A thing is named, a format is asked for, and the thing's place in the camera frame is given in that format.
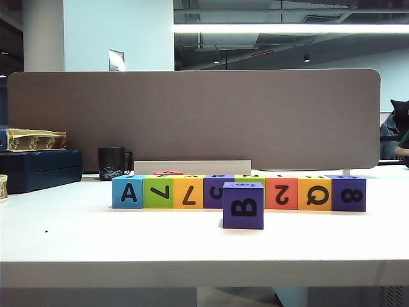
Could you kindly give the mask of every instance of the mug handle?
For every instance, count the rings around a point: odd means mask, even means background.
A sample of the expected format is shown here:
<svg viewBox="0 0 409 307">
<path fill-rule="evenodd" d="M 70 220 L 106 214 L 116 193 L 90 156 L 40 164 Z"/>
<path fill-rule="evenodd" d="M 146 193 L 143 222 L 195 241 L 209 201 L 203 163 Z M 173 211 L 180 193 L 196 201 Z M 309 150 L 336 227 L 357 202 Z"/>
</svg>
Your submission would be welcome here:
<svg viewBox="0 0 409 307">
<path fill-rule="evenodd" d="M 129 154 L 129 161 L 128 161 L 128 167 L 126 170 L 123 172 L 124 175 L 129 175 L 132 169 L 132 152 L 125 152 L 125 155 Z"/>
</svg>

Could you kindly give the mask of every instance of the letter a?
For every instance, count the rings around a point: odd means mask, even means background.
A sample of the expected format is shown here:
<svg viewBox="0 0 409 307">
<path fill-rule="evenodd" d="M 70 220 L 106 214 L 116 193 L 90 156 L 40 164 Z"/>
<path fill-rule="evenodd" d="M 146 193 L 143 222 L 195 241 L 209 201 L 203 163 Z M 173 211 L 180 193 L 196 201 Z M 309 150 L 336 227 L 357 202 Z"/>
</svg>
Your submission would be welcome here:
<svg viewBox="0 0 409 307">
<path fill-rule="evenodd" d="M 121 201 L 125 201 L 127 198 L 132 198 L 135 203 L 137 202 L 134 187 L 132 187 L 130 183 L 127 183 L 127 186 L 124 188 Z"/>
</svg>

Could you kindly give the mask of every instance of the dark blue box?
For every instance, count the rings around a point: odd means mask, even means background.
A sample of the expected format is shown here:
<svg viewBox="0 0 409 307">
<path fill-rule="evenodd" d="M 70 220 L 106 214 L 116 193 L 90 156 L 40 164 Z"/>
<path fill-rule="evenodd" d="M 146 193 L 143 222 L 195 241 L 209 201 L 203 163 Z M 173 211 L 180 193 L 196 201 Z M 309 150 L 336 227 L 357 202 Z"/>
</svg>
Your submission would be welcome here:
<svg viewBox="0 0 409 307">
<path fill-rule="evenodd" d="M 8 175 L 8 194 L 26 193 L 81 181 L 79 150 L 1 152 L 0 174 Z"/>
</svg>

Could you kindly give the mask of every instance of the red block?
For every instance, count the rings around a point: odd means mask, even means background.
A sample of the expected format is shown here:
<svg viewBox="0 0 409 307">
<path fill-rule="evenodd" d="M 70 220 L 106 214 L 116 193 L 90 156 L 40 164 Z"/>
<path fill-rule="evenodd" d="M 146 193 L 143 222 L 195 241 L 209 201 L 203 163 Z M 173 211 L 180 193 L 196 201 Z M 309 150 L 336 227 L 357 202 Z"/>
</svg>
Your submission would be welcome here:
<svg viewBox="0 0 409 307">
<path fill-rule="evenodd" d="M 154 171 L 154 175 L 183 175 L 182 171 Z"/>
<path fill-rule="evenodd" d="M 298 209 L 298 179 L 276 175 L 266 178 L 266 209 Z"/>
</svg>

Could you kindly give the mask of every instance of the orange block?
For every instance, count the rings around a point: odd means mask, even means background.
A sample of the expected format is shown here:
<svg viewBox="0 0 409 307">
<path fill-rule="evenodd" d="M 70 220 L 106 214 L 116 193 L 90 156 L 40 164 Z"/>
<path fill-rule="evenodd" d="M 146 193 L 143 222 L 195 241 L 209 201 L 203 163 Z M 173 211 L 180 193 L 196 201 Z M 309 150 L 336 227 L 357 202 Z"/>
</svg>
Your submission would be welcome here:
<svg viewBox="0 0 409 307">
<path fill-rule="evenodd" d="M 299 210 L 332 210 L 332 179 L 326 176 L 298 178 Z"/>
<path fill-rule="evenodd" d="M 174 209 L 203 209 L 203 178 L 206 175 L 171 175 Z"/>
<path fill-rule="evenodd" d="M 298 179 L 283 175 L 266 178 L 266 209 L 298 209 Z"/>
</svg>

